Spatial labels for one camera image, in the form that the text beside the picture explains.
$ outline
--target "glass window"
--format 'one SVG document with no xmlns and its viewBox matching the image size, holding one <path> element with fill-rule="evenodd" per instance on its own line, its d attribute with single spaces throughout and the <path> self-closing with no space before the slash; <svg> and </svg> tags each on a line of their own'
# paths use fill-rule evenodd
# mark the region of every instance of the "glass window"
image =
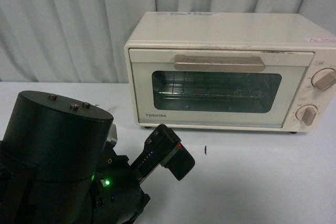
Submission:
<svg viewBox="0 0 336 224">
<path fill-rule="evenodd" d="M 156 71 L 158 110 L 267 113 L 281 82 L 277 73 Z"/>
</svg>

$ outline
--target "curtain fold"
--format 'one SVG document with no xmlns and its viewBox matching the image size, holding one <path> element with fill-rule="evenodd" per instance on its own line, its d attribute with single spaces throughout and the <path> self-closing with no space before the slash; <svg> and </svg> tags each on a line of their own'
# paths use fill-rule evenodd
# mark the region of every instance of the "curtain fold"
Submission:
<svg viewBox="0 0 336 224">
<path fill-rule="evenodd" d="M 300 13 L 336 34 L 336 0 L 0 0 L 0 80 L 128 82 L 147 11 Z"/>
</svg>

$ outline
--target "temperature knob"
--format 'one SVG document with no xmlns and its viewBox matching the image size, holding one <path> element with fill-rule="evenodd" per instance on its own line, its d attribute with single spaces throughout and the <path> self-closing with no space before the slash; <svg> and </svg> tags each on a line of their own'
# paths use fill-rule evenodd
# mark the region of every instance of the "temperature knob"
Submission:
<svg viewBox="0 0 336 224">
<path fill-rule="evenodd" d="M 336 83 L 336 71 L 331 68 L 322 69 L 314 74 L 311 83 L 320 91 L 325 91 Z"/>
<path fill-rule="evenodd" d="M 306 126 L 311 126 L 316 115 L 317 115 L 317 108 L 314 105 L 302 106 L 296 112 L 297 119 L 303 121 Z"/>
</svg>

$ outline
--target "table surface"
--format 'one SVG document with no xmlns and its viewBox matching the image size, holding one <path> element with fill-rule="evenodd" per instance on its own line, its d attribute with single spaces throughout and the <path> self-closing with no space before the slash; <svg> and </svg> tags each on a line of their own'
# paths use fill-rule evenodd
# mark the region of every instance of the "table surface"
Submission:
<svg viewBox="0 0 336 224">
<path fill-rule="evenodd" d="M 130 162 L 153 130 L 136 125 L 128 84 L 0 82 L 1 140 L 23 90 L 99 104 Z M 174 129 L 196 165 L 180 182 L 159 166 L 141 185 L 151 200 L 135 223 L 335 224 L 335 121 L 336 98 L 310 133 Z"/>
</svg>

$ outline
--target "cream toaster oven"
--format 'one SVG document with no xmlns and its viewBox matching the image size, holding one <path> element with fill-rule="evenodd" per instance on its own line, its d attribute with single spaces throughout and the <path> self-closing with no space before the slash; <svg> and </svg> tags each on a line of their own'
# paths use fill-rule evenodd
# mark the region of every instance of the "cream toaster oven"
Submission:
<svg viewBox="0 0 336 224">
<path fill-rule="evenodd" d="M 148 12 L 124 50 L 141 126 L 311 131 L 336 90 L 336 36 L 299 14 Z"/>
</svg>

